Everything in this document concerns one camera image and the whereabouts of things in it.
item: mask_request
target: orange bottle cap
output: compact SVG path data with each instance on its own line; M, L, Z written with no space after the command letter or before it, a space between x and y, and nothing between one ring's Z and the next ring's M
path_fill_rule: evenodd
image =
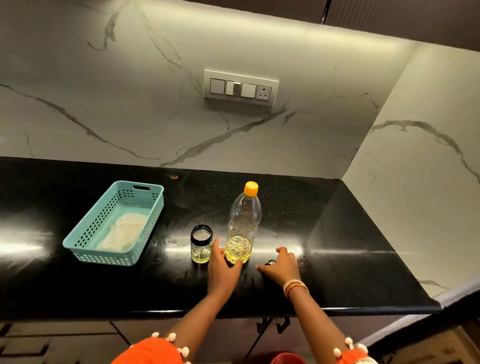
M243 193L245 193L248 197L255 197L258 193L258 184L254 181L249 181L245 184L245 188L243 189Z

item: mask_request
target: bangle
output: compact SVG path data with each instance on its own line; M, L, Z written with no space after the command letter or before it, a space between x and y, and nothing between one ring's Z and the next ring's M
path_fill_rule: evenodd
M303 283L301 280L299 279L292 279L292 280L289 280L287 281L284 285L283 285L283 294L285 295L285 297L288 298L288 292L290 292L290 290L293 288L293 287L303 287L307 290L308 293L310 293L310 291L308 290L307 286L305 286L305 283Z

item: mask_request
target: white cloth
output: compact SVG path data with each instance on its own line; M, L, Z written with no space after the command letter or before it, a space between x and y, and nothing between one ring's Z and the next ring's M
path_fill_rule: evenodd
M110 227L107 237L96 248L113 252L130 249L146 220L146 215L131 212L119 217L115 225Z

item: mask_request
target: black countertop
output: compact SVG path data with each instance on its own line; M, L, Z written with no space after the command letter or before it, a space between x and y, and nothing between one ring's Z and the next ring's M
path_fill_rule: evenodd
M229 209L258 182L263 217L253 253L219 317L294 315L257 264L286 246L329 315L431 313L439 304L340 180L0 158L0 322L183 316L206 294L207 265L190 258L190 231L225 243ZM161 184L165 207L138 263L82 263L62 241L115 181Z

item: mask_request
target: black jar rim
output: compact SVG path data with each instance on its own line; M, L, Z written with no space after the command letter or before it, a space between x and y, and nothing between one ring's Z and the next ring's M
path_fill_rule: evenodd
M193 237L193 234L195 234L198 230L207 230L210 233L210 236L205 240L195 239ZM195 226L192 229L192 232L190 233L190 241L192 242L193 245L199 246L199 247L207 246L208 244L210 244L210 242L212 241L212 237L213 237L212 229L210 228L210 226L204 225L204 224Z

